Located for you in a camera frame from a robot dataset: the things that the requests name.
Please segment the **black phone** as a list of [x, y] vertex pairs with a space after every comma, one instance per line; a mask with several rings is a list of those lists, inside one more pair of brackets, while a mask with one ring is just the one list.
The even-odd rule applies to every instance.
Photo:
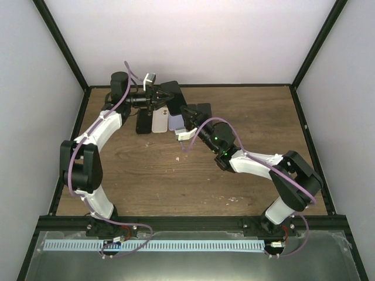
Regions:
[[184, 95], [182, 93], [182, 90], [180, 89], [180, 85], [177, 81], [169, 81], [165, 83], [171, 83], [171, 89], [174, 93], [173, 100], [169, 101], [167, 103], [167, 107], [169, 110], [169, 113], [173, 116], [181, 114], [180, 107], [182, 105], [187, 105], [186, 100], [184, 98]]
[[188, 104], [187, 107], [191, 110], [197, 110], [197, 105], [196, 104]]

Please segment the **lilac phone case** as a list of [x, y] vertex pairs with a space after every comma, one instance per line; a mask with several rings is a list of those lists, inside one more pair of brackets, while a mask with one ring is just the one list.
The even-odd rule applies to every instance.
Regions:
[[170, 131], [174, 131], [175, 129], [183, 128], [185, 126], [184, 120], [181, 114], [179, 115], [168, 115], [168, 128]]

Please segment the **black phone case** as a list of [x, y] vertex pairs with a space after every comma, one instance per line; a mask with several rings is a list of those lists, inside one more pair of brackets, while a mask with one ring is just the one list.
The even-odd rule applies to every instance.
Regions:
[[140, 109], [137, 113], [136, 133], [139, 135], [152, 132], [153, 113], [147, 109]]

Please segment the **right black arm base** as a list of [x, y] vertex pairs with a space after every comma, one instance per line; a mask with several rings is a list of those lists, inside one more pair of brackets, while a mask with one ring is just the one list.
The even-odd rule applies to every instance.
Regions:
[[250, 216], [241, 219], [242, 228], [245, 236], [266, 238], [282, 238], [285, 234], [294, 237], [295, 230], [288, 225], [289, 219], [281, 224], [275, 225], [264, 216]]

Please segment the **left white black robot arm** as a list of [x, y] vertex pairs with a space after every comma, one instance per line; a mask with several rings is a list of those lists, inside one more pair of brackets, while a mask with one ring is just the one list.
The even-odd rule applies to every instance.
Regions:
[[127, 121], [133, 108], [152, 113], [175, 98], [170, 90], [154, 84], [155, 75], [147, 74], [141, 93], [131, 92], [132, 73], [123, 71], [111, 75], [111, 91], [97, 119], [74, 140], [60, 145], [60, 178], [72, 196], [78, 197], [90, 210], [93, 218], [101, 220], [99, 229], [114, 236], [120, 229], [117, 209], [102, 187], [103, 167], [100, 152], [112, 135]]

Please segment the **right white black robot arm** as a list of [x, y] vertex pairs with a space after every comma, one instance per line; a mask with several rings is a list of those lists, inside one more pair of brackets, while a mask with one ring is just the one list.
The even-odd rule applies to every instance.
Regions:
[[233, 126], [222, 118], [181, 106], [185, 127], [176, 131], [179, 142], [200, 139], [215, 155], [217, 166], [226, 172], [247, 173], [271, 180], [278, 198], [263, 212], [260, 228], [273, 236], [281, 224], [296, 212], [316, 204], [315, 196], [323, 187], [320, 175], [297, 152], [265, 155], [247, 151]]

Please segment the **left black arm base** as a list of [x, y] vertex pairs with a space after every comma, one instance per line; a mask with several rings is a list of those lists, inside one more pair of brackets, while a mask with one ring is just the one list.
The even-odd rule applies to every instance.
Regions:
[[84, 215], [88, 217], [88, 225], [86, 230], [86, 235], [88, 237], [102, 237], [102, 238], [112, 238], [124, 236], [126, 239], [132, 237], [134, 231], [128, 226], [110, 224], [102, 220], [93, 218], [90, 213]]

